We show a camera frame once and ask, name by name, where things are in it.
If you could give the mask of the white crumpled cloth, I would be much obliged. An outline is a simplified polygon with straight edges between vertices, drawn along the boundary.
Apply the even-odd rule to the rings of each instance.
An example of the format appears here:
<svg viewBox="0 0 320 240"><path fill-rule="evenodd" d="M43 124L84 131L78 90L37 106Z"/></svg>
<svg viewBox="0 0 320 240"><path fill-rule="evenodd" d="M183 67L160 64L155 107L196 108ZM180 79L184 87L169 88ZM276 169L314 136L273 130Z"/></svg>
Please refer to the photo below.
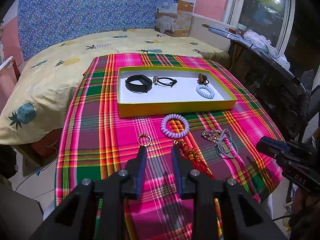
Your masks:
<svg viewBox="0 0 320 240"><path fill-rule="evenodd" d="M261 49L267 55L272 57L285 70L290 70L290 63L287 61L284 54L279 54L276 48L263 35L259 35L255 31L248 30L244 33L244 40Z"/></svg>

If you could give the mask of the yellow pineapple bed sheet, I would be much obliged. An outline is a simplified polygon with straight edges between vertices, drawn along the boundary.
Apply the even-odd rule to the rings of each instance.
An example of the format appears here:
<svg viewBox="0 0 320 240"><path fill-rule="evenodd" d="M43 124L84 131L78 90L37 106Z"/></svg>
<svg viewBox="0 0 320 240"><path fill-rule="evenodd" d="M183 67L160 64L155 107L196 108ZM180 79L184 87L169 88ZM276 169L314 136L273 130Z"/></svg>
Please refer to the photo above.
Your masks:
<svg viewBox="0 0 320 240"><path fill-rule="evenodd" d="M108 31L55 44L33 56L23 68L1 112L1 144L37 142L63 127L75 90L94 58L122 53L202 57L223 66L230 62L221 49L152 29Z"/></svg>

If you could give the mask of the red gold tassel ornament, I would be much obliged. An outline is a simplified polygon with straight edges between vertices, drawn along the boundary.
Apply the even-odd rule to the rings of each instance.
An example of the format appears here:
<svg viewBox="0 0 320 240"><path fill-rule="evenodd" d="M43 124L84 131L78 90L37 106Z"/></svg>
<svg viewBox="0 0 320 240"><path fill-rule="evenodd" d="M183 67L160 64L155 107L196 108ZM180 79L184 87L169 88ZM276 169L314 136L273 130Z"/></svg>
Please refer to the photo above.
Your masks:
<svg viewBox="0 0 320 240"><path fill-rule="evenodd" d="M215 179L208 165L202 160L199 153L194 148L189 148L183 140L174 140L174 145L180 149L180 155L183 159L191 162L193 168Z"/></svg>

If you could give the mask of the black watch band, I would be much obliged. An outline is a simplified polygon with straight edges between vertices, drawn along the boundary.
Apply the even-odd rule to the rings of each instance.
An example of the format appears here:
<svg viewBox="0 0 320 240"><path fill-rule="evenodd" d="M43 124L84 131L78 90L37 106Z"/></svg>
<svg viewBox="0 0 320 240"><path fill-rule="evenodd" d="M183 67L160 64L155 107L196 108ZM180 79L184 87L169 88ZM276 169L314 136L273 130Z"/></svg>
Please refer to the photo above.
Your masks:
<svg viewBox="0 0 320 240"><path fill-rule="evenodd" d="M125 80L125 87L134 93L147 93L152 89L152 80L145 75L132 75Z"/></svg>

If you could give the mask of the dark wooden side table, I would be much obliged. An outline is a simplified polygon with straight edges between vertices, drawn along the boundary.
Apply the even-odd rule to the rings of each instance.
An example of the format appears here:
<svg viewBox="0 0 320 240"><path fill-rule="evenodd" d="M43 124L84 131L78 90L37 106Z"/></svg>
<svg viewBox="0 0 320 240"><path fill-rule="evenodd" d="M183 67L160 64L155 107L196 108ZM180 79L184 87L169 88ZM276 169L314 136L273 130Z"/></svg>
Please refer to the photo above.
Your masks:
<svg viewBox="0 0 320 240"><path fill-rule="evenodd" d="M212 60L223 65L260 102L286 139L302 141L311 116L312 70L301 79L257 46L229 31L203 24L230 41L228 51Z"/></svg>

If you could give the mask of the blue floral headboard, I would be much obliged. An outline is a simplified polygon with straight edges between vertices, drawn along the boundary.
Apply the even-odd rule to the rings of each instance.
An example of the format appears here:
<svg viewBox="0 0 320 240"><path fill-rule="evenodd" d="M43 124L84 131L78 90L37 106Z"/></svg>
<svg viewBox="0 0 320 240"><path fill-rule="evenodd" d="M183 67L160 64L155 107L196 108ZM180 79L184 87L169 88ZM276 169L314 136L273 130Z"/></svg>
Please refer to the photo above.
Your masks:
<svg viewBox="0 0 320 240"><path fill-rule="evenodd" d="M158 0L19 0L18 37L22 56L94 33L152 29Z"/></svg>

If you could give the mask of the yellow-green shallow box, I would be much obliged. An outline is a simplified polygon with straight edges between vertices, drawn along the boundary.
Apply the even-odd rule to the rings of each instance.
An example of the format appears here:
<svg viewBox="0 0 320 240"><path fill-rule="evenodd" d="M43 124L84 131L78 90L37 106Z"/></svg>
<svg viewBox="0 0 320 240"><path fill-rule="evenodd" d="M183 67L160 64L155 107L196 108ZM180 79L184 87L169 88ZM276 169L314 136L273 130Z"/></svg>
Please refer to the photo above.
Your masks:
<svg viewBox="0 0 320 240"><path fill-rule="evenodd" d="M214 91L212 99L200 96L196 87L200 74L208 77L208 87ZM152 85L146 93L132 92L125 86L125 81L133 75L145 75L148 78L169 77L177 80L172 87ZM207 112L232 109L236 96L218 75L210 70L183 67L121 67L117 77L117 103L120 118Z"/></svg>

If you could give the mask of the bedding product cardboard box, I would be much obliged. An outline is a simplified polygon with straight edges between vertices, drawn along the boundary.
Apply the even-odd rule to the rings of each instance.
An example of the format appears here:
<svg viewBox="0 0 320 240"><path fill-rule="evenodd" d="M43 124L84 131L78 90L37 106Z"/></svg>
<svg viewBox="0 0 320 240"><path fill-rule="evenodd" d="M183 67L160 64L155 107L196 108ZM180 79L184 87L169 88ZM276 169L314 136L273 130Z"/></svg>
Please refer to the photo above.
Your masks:
<svg viewBox="0 0 320 240"><path fill-rule="evenodd" d="M158 0L155 31L171 37L188 37L194 4L181 0Z"/></svg>

